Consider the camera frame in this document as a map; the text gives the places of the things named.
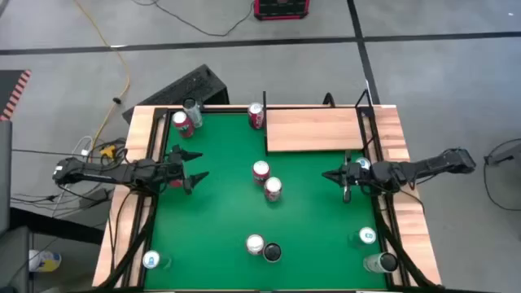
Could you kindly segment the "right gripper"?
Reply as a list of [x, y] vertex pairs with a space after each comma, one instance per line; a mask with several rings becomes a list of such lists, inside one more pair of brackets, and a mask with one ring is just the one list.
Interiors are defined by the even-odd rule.
[[322, 173], [322, 176], [338, 185], [343, 185], [343, 201], [350, 203], [352, 199], [351, 185], [359, 185], [362, 181], [367, 179], [369, 177], [370, 167], [371, 162], [366, 157], [361, 156], [352, 160], [352, 152], [345, 151], [342, 169], [326, 171]]

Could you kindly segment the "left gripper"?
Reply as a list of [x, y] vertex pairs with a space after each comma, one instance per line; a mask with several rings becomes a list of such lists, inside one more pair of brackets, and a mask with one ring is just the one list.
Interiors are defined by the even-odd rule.
[[179, 145], [174, 145], [159, 168], [160, 175], [159, 183], [169, 185], [175, 181], [187, 195], [192, 193], [192, 189], [199, 184], [209, 172], [196, 173], [195, 175], [187, 176], [185, 173], [184, 163], [186, 161], [194, 160], [201, 157], [200, 152], [190, 152], [183, 150]]

